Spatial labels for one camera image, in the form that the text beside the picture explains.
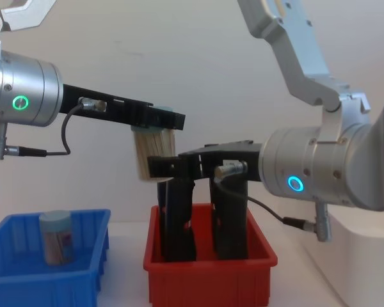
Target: white base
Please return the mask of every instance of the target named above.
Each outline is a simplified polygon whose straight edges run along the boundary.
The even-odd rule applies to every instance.
[[[283,216],[313,219],[314,204],[281,200]],[[333,240],[294,230],[312,261],[349,307],[384,307],[384,212],[329,206]]]

